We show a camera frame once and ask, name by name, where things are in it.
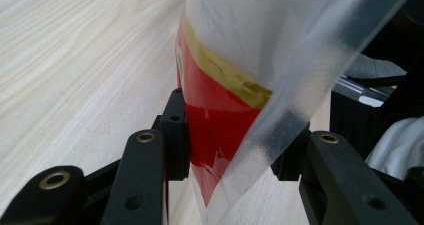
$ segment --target yellow stripe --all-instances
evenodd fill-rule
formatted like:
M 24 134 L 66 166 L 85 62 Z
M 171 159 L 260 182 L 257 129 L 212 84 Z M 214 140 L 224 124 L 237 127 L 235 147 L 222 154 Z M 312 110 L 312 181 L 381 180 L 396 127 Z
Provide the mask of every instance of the yellow stripe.
M 211 52 L 199 40 L 187 16 L 183 16 L 184 39 L 197 66 L 250 107 L 261 110 L 270 99 L 272 91 Z

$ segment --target plastic bag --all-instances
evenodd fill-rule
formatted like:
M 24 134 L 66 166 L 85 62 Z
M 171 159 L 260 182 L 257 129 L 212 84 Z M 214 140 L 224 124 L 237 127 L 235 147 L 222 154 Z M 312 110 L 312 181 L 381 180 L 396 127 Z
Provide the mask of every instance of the plastic bag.
M 195 188 L 217 224 L 405 0 L 186 0 L 177 39 Z

